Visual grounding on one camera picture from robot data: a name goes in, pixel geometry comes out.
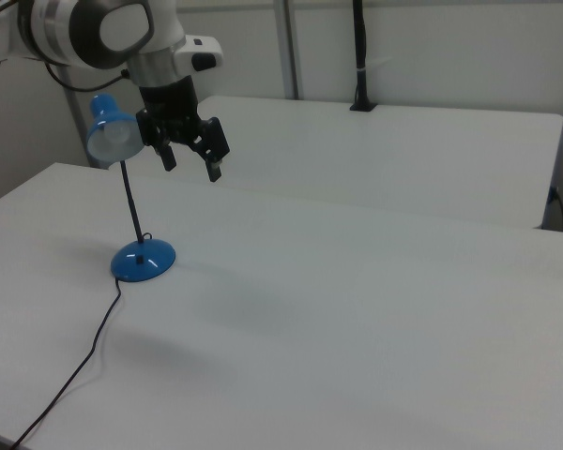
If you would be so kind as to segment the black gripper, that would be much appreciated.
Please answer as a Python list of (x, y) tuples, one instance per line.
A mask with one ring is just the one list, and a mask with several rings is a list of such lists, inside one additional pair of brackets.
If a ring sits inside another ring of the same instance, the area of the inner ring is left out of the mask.
[(205, 162), (209, 181), (217, 182), (230, 147), (217, 117), (200, 118), (192, 77), (139, 90), (145, 105), (136, 113), (140, 135), (144, 145), (151, 146), (160, 157), (164, 170), (170, 172), (176, 167), (170, 142), (191, 143), (191, 150)]

